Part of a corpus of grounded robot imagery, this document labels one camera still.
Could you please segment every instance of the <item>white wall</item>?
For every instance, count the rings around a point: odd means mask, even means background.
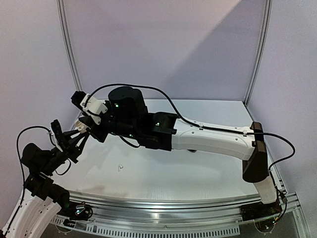
[[[265,0],[67,0],[83,88],[156,86],[175,99],[243,100]],[[103,90],[99,97],[107,97]],[[146,98],[161,98],[144,90]]]
[[[296,191],[312,237],[317,237],[317,1],[274,0],[264,55],[249,109],[265,131],[297,149],[277,165],[288,191]],[[275,159],[291,153],[267,138]]]
[[[59,119],[69,130],[77,110],[56,1],[5,0],[0,7],[0,229],[21,192],[15,149],[25,127]],[[35,142],[50,149],[45,131],[26,132],[20,149]]]

